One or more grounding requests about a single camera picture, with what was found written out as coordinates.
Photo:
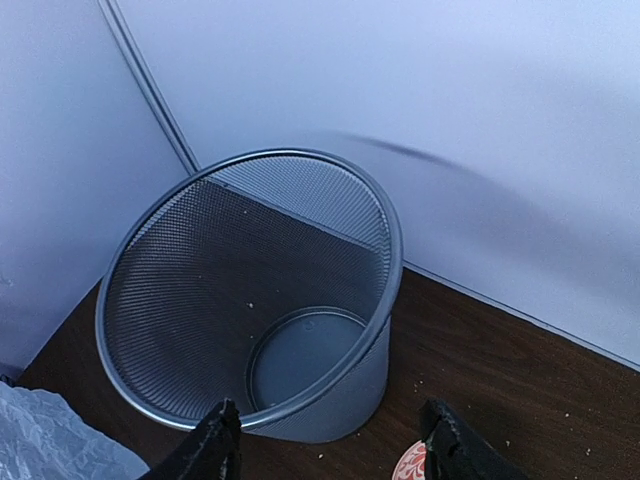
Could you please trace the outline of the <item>left aluminium frame post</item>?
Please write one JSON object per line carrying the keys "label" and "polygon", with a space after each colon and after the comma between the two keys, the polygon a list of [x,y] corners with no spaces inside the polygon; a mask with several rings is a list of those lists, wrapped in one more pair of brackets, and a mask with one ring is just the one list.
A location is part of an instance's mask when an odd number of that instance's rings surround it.
{"label": "left aluminium frame post", "polygon": [[143,58],[133,34],[115,0],[99,0],[98,5],[111,34],[130,70],[139,90],[153,113],[161,130],[188,174],[200,170],[192,149],[188,145],[177,121],[166,103],[153,75]]}

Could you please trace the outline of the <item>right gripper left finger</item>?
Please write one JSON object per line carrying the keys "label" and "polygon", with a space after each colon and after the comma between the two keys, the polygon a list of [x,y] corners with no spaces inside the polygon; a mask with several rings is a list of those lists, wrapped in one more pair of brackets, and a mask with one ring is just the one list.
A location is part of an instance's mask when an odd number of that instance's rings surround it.
{"label": "right gripper left finger", "polygon": [[235,402],[225,398],[142,480],[240,479],[240,434]]}

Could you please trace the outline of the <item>light blue plastic trash bag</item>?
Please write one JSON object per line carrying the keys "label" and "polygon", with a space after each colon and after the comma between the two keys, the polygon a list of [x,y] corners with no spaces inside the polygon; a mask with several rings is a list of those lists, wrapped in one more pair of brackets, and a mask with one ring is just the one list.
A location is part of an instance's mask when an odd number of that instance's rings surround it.
{"label": "light blue plastic trash bag", "polygon": [[1,384],[3,479],[138,479],[149,471],[60,395]]}

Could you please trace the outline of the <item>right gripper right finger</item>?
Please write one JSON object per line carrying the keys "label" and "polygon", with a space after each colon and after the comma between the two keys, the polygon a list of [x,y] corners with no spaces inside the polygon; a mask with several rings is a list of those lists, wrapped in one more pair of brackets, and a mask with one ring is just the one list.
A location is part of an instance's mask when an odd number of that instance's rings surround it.
{"label": "right gripper right finger", "polygon": [[528,479],[441,399],[429,398],[424,403],[420,431],[431,479]]}

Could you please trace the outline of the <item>orange white patterned bowl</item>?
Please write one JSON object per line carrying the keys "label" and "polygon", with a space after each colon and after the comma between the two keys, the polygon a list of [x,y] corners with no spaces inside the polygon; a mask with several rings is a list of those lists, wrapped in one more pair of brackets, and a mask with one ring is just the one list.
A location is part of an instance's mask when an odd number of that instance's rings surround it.
{"label": "orange white patterned bowl", "polygon": [[392,480],[425,480],[425,444],[418,440],[400,457],[391,475]]}

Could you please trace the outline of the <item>grey mesh trash bin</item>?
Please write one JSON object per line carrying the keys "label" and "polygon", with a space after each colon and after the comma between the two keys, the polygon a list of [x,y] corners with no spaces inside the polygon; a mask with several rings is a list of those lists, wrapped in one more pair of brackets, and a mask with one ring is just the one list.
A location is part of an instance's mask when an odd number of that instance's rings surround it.
{"label": "grey mesh trash bin", "polygon": [[358,166],[303,149],[232,157],[131,228],[100,287],[97,351],[160,424],[192,430],[231,399],[246,433],[335,441],[383,399],[402,269],[396,212]]}

